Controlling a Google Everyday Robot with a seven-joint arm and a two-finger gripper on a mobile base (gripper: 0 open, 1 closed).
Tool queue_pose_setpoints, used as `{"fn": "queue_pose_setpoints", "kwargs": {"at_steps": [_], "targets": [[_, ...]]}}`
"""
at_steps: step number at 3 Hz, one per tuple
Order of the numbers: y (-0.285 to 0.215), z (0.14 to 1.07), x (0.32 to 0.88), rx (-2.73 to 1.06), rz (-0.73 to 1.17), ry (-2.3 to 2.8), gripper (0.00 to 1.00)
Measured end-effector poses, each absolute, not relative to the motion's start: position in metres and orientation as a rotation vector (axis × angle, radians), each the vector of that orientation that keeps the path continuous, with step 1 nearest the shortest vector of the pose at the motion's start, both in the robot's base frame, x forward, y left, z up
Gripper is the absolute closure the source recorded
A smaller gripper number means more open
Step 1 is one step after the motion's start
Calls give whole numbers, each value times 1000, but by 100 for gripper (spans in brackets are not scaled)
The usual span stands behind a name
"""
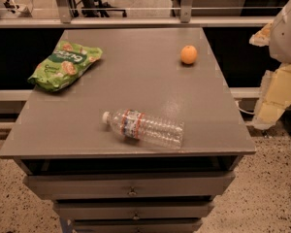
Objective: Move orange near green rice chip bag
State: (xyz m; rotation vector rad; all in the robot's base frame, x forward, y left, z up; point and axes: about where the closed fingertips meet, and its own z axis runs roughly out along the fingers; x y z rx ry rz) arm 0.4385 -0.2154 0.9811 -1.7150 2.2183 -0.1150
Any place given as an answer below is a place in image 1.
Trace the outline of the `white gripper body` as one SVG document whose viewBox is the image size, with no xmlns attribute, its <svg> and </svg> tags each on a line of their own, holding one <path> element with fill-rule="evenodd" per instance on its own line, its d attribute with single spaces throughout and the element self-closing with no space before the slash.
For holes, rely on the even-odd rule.
<svg viewBox="0 0 291 233">
<path fill-rule="evenodd" d="M 273 21 L 269 50 L 271 58 L 281 63 L 291 63 L 291 0 Z"/>
</svg>

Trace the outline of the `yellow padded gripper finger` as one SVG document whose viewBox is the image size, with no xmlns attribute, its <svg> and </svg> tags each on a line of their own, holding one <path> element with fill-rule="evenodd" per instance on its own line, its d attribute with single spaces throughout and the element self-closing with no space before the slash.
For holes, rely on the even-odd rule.
<svg viewBox="0 0 291 233">
<path fill-rule="evenodd" d="M 273 24 L 270 22 L 261 28 L 257 33 L 253 34 L 249 43 L 253 46 L 264 47 L 270 43 L 270 35 Z"/>
<path fill-rule="evenodd" d="M 256 129 L 267 130 L 291 105 L 291 64 L 282 63 L 274 72 L 267 70 L 260 91 L 252 124 Z"/>
</svg>

